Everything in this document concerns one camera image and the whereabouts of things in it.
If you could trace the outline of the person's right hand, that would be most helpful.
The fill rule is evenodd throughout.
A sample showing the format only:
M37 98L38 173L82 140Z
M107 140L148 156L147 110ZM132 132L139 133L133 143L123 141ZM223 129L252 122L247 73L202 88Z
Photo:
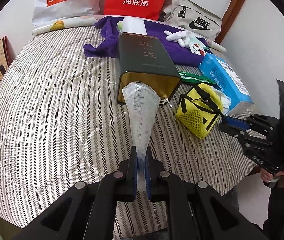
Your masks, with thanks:
M280 171L277 174L272 175L268 171L266 171L265 169L261 168L261 179L265 183L272 182L273 180L275 180L275 177L278 178L275 186L277 188L284 188L284 171Z

